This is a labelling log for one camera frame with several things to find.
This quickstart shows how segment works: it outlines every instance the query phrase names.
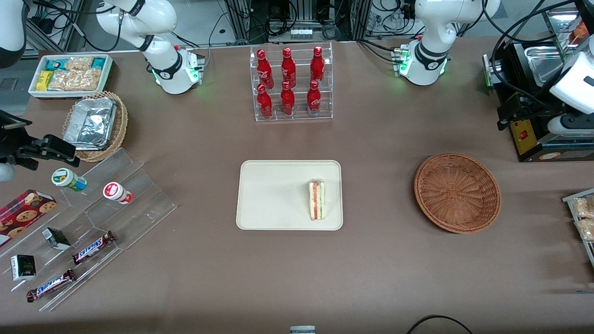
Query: red bottle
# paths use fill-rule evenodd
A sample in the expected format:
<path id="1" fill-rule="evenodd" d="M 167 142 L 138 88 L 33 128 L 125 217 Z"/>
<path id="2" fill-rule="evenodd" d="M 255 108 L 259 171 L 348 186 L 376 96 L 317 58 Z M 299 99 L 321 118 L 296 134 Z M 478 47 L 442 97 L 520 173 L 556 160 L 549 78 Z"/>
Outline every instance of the red bottle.
<path id="1" fill-rule="evenodd" d="M 267 89 L 272 89 L 274 87 L 274 79 L 272 79 L 272 67 L 266 59 L 266 52 L 260 49 L 256 52 L 258 56 L 258 77 L 260 78 L 260 83 L 264 84 Z"/>
<path id="2" fill-rule="evenodd" d="M 291 88 L 297 86 L 297 73 L 295 69 L 295 61 L 291 56 L 291 49 L 283 49 L 283 64 L 280 66 L 283 71 L 283 81 L 288 81 Z"/>
<path id="3" fill-rule="evenodd" d="M 293 115 L 295 94 L 291 90 L 291 85 L 287 80 L 283 81 L 283 91 L 280 93 L 280 99 L 283 101 L 283 112 L 285 115 Z"/>
<path id="4" fill-rule="evenodd" d="M 270 95 L 266 93 L 266 87 L 263 84 L 258 85 L 258 107 L 260 108 L 260 113 L 264 118 L 271 118 L 272 117 L 272 100 L 270 99 Z"/>
<path id="5" fill-rule="evenodd" d="M 307 92 L 307 113 L 310 116 L 317 116 L 320 113 L 320 90 L 318 89 L 318 81 L 311 80 L 309 84 L 309 91 Z"/>
<path id="6" fill-rule="evenodd" d="M 319 83 L 324 81 L 324 58 L 322 58 L 322 47 L 314 47 L 314 58 L 311 60 L 311 79 Z"/>

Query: white storage tray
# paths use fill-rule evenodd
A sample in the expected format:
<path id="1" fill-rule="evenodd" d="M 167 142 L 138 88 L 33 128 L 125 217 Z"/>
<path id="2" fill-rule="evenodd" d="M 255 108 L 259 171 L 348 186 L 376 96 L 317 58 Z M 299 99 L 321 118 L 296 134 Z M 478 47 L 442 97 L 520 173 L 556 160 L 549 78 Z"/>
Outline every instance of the white storage tray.
<path id="1" fill-rule="evenodd" d="M 309 181 L 326 184 L 327 216 L 309 217 Z M 342 176 L 334 160 L 248 160 L 241 165 L 237 226 L 241 229 L 322 230 L 342 227 Z"/>
<path id="2" fill-rule="evenodd" d="M 74 90 L 68 92 L 56 92 L 56 91 L 41 91 L 37 90 L 37 81 L 39 80 L 39 74 L 41 71 L 45 70 L 48 62 L 54 61 L 57 59 L 65 59 L 70 58 L 72 56 L 77 57 L 93 57 L 93 58 L 105 58 L 105 63 L 103 64 L 103 69 L 101 71 L 101 77 L 99 78 L 99 84 L 97 84 L 96 90 Z M 109 55 L 101 54 L 101 53 L 72 53 L 72 54 L 60 54 L 60 55 L 47 55 L 41 57 L 39 60 L 39 64 L 37 65 L 37 69 L 35 70 L 35 75 L 33 76 L 33 80 L 29 85 L 29 94 L 31 96 L 36 97 L 38 99 L 67 99 L 72 97 L 83 97 L 95 93 L 100 93 L 105 88 L 105 84 L 108 82 L 109 72 L 111 71 L 113 60 Z"/>

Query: cookie box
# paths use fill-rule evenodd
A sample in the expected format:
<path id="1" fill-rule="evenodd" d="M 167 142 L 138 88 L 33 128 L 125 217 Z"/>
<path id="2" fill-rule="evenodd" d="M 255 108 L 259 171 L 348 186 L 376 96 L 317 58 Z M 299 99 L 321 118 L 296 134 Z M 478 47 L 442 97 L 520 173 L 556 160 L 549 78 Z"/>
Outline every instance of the cookie box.
<path id="1" fill-rule="evenodd" d="M 21 234 L 56 205 L 52 196 L 29 189 L 1 208 L 0 247 Z"/>

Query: brown tablecloth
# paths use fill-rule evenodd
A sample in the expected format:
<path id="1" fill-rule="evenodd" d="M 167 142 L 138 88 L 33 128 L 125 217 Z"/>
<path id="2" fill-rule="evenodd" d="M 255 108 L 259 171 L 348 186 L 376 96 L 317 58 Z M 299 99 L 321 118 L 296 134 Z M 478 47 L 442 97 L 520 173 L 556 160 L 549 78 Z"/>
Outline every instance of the brown tablecloth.
<path id="1" fill-rule="evenodd" d="M 50 313 L 2 281 L 2 332 L 287 333 L 314 324 L 320 334 L 404 333 L 435 313 L 475 333 L 594 332 L 594 297 L 576 294 L 594 289 L 594 272 L 561 202 L 594 187 L 593 163 L 517 162 L 483 79 L 481 55 L 493 43 L 459 39 L 429 87 L 395 78 L 356 43 L 333 43 L 334 119 L 320 124 L 256 124 L 249 48 L 213 50 L 204 84 L 179 96 L 155 84 L 142 54 L 113 54 L 110 89 L 129 112 L 124 147 L 179 208 Z M 71 105 L 31 99 L 29 133 L 60 134 Z M 499 182 L 501 214 L 489 229 L 451 234 L 416 205 L 417 167 L 445 151 L 477 158 Z M 342 229 L 237 228 L 248 159 L 340 162 Z M 19 168 L 0 184 L 0 203 L 28 188 L 56 193 L 49 175 L 59 166 Z M 459 333 L 441 320 L 419 333 L 431 329 Z"/>

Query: black-and-white box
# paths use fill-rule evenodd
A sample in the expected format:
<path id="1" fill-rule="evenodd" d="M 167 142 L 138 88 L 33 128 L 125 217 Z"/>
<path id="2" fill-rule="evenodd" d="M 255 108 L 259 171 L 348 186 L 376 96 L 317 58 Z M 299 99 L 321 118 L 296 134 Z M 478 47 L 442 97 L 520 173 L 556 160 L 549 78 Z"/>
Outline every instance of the black-and-white box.
<path id="1" fill-rule="evenodd" d="M 58 229 L 48 227 L 42 233 L 49 246 L 55 250 L 67 250 L 72 246 L 64 236 L 64 233 Z"/>
<path id="2" fill-rule="evenodd" d="M 35 259 L 32 255 L 15 255 L 10 258 L 12 280 L 22 281 L 35 278 Z"/>

